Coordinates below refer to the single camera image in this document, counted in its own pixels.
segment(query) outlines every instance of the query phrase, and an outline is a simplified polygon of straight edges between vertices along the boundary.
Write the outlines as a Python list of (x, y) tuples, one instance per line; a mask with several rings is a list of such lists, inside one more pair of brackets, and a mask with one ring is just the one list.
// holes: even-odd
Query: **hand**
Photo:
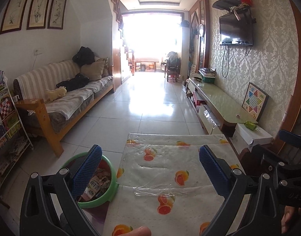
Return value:
[(123, 234), (123, 236), (151, 236), (151, 231), (148, 227), (142, 226), (129, 233)]
[(282, 218), (282, 233), (288, 232), (300, 216), (301, 208), (285, 206), (285, 214)]

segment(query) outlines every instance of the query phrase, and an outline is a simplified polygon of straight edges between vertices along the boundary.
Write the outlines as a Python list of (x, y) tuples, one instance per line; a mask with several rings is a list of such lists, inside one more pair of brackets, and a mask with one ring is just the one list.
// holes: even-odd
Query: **pillow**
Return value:
[(104, 61), (97, 61), (92, 63), (91, 65), (83, 65), (81, 67), (81, 73), (88, 77), (90, 81), (101, 80), (104, 66)]
[(104, 71), (102, 73), (102, 77), (109, 76), (109, 72), (108, 72), (108, 58), (107, 57), (106, 58), (99, 58), (96, 61), (104, 61), (105, 66), (104, 66)]

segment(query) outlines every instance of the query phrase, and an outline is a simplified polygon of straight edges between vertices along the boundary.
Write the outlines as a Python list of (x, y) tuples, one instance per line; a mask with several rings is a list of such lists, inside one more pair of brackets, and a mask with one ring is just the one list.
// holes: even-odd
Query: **orange print tablecloth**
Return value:
[[(199, 161), (198, 150), (206, 144), (232, 168), (243, 170), (224, 135), (129, 134), (103, 236), (141, 226), (153, 236), (199, 236), (224, 201)], [(245, 196), (229, 232), (237, 229), (248, 200)]]

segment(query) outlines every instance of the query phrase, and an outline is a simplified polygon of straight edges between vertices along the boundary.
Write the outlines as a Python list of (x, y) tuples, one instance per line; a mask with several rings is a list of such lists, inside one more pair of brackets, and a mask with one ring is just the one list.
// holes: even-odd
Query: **chinese checkers board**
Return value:
[(249, 83), (242, 107), (259, 121), (269, 96), (253, 83)]

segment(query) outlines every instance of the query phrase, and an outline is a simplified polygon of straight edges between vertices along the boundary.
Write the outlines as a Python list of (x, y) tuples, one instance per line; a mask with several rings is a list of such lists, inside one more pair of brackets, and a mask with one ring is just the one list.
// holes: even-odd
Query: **sofa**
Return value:
[(15, 105), (26, 131), (45, 137), (55, 155), (60, 157), (64, 151), (60, 140), (94, 104), (109, 91), (114, 92), (112, 69), (113, 66), (108, 67), (109, 76), (67, 92), (53, 102), (46, 102), (45, 90), (56, 89), (56, 84), (80, 72), (72, 60), (51, 63), (17, 77), (13, 88), (19, 101)]

